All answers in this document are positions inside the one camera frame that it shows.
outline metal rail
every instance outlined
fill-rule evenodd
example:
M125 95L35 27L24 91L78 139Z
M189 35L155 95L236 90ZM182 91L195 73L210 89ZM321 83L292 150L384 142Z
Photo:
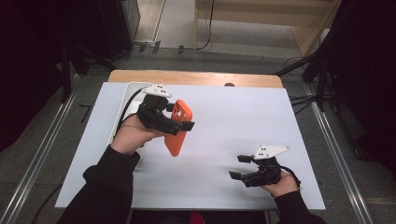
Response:
M305 85L305 91L310 95L315 94L311 85ZM338 146L335 136L332 133L332 128L326 118L326 113L321 112L316 103L313 103L312 106L359 223L374 223L365 201L361 196L361 192L347 166L341 148Z
M38 148L32 162L29 165L29 168L24 174L19 185L16 187L11 201L8 204L6 212L0 219L1 224L15 223L15 221L17 220L18 214L20 213L26 201L26 198L29 195L29 192L32 189L33 184L35 183L35 180L44 164L44 161L50 153L52 144L56 138L56 135L62 127L64 119L69 112L70 106L71 104L73 104L80 81L81 78L79 77L79 75L75 75L73 78L73 84L75 86L75 89L72 91L70 97L66 100L66 102L64 102L64 104L62 104L58 109L54 120L49 126L49 129L47 130L47 133L44 136L40 147Z

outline smartphone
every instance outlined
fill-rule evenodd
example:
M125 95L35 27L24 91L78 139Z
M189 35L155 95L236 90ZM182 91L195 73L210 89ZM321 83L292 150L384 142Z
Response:
M171 119L174 119L177 122L191 121L192 111L182 100L177 100L172 110ZM177 135L168 134L165 136L165 145L168 147L172 156L178 156L181 146L183 145L184 138L186 137L186 133L187 131L180 131Z

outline white table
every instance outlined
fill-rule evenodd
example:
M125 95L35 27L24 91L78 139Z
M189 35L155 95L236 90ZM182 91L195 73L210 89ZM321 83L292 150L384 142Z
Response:
M127 83L104 83L72 161L56 207L66 207L85 181L83 172L96 164L112 136ZM252 155L259 145L289 146L277 156L302 181L309 209L325 209L318 183L286 90L166 85L193 111L195 126L178 157L163 139L145 144L145 156L134 172L134 209L272 210L269 193L246 188L229 171L256 172L237 155Z

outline person's hand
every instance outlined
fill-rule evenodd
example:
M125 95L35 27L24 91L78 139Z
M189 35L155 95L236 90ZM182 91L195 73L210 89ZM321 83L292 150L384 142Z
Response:
M131 116L121 124L110 146L119 153L133 155L146 142L161 136L166 136L166 133L147 129L138 116Z
M262 189L267 190L274 198L276 198L284 194L297 191L298 187L294 177L282 170L280 172L280 180L277 184L264 185L262 186Z

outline person's right hand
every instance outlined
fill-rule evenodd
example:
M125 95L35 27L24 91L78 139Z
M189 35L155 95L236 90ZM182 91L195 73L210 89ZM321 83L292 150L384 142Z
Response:
M280 180L277 184L264 185L262 186L262 189L267 190L274 198L276 198L284 194L297 191L298 187L294 177L282 170L280 172Z

